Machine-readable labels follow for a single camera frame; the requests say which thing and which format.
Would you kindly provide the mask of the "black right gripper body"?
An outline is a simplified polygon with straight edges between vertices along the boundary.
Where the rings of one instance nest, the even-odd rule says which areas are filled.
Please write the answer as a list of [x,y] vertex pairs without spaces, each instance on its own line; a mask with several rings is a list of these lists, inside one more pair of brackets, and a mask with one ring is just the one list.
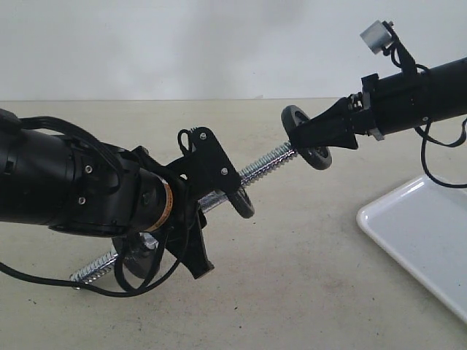
[[373,136],[377,141],[383,141],[385,137],[377,127],[371,102],[371,94],[375,91],[378,81],[378,74],[362,77],[361,91],[349,95],[347,103],[352,132],[358,135]]

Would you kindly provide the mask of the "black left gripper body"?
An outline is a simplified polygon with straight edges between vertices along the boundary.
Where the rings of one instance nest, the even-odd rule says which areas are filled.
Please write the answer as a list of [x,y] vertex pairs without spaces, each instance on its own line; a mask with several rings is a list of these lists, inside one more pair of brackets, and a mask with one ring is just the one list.
[[[150,232],[159,242],[157,258],[162,260],[163,253],[169,251],[177,262],[190,271],[193,278],[201,278],[214,268],[204,245],[202,229],[207,225],[207,220],[198,203],[201,197],[193,194],[187,177],[173,169],[176,160],[163,166],[151,158],[143,147],[137,147],[136,153],[142,167],[166,180],[171,190],[170,215],[160,227]],[[156,262],[147,276],[152,272],[157,273],[155,265]]]

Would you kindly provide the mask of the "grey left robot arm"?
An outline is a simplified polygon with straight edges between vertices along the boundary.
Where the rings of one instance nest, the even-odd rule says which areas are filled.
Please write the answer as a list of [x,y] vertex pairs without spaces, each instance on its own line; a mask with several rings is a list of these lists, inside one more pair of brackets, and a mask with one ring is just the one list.
[[117,274],[155,274],[170,252],[195,278],[213,268],[199,200],[213,189],[191,149],[163,166],[56,117],[1,111],[1,220],[111,238]]

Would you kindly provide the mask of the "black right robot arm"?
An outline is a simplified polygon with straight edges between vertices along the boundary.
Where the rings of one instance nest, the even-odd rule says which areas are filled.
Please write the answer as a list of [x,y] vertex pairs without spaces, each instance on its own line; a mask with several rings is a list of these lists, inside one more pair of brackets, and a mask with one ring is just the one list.
[[359,93],[310,119],[295,105],[281,113],[295,149],[357,149],[358,135],[384,136],[466,114],[466,59],[414,74],[362,78]]

